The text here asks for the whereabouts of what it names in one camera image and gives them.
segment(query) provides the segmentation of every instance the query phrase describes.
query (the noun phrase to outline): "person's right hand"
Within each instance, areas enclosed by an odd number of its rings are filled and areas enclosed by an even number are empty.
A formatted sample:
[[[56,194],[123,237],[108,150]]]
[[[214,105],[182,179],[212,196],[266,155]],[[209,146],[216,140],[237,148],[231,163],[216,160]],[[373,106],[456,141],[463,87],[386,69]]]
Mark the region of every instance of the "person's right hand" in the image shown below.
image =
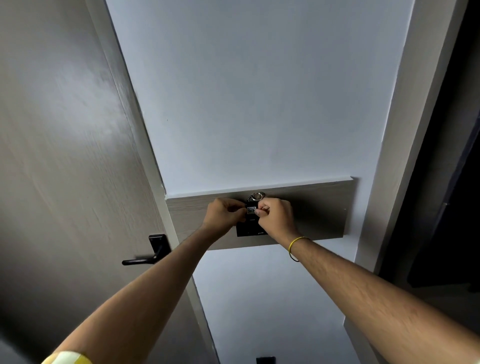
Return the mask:
[[[288,201],[265,197],[258,203],[255,214],[260,217],[260,226],[286,249],[301,236],[293,222],[293,210]]]

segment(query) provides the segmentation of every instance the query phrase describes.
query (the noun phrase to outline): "hand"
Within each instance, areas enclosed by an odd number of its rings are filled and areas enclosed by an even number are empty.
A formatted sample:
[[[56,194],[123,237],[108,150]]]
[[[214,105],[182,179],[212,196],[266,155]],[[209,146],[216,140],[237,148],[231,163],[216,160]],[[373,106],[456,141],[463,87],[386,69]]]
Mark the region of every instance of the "hand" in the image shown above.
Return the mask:
[[[202,229],[214,234],[217,239],[225,235],[239,221],[245,221],[245,204],[231,198],[216,198],[208,204]]]
[[[293,222],[292,205],[288,201],[265,197],[258,203],[255,214],[260,217],[260,226],[286,249],[301,236]]]

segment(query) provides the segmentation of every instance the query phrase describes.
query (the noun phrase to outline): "person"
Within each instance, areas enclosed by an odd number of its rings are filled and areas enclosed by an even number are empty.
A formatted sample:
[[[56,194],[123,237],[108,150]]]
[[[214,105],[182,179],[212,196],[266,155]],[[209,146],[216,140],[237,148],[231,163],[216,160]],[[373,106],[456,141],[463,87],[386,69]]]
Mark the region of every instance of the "person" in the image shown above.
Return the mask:
[[[245,213],[240,201],[217,198],[210,203],[196,232],[102,304],[44,363],[143,362],[206,250],[242,221]],[[480,363],[476,334],[413,295],[301,237],[288,201],[264,198],[255,213],[266,232],[284,248],[291,248],[292,255],[389,363]]]

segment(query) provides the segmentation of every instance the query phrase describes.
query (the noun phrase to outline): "yellow sleeve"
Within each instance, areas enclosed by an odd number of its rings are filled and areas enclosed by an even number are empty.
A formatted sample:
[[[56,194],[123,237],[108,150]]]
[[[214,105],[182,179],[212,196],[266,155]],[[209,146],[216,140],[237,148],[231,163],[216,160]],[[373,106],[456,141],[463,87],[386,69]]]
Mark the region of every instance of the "yellow sleeve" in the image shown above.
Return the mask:
[[[56,352],[42,364],[92,364],[92,362],[77,352]]]

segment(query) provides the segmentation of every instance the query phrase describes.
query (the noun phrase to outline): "wooden door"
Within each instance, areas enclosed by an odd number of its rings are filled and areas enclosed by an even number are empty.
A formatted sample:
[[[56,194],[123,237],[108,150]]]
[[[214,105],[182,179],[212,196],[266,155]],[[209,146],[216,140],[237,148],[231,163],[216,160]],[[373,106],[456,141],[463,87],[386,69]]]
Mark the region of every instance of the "wooden door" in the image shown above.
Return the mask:
[[[85,1],[2,1],[2,316],[49,353],[147,268],[121,261],[163,232]],[[186,295],[149,361],[210,362]]]

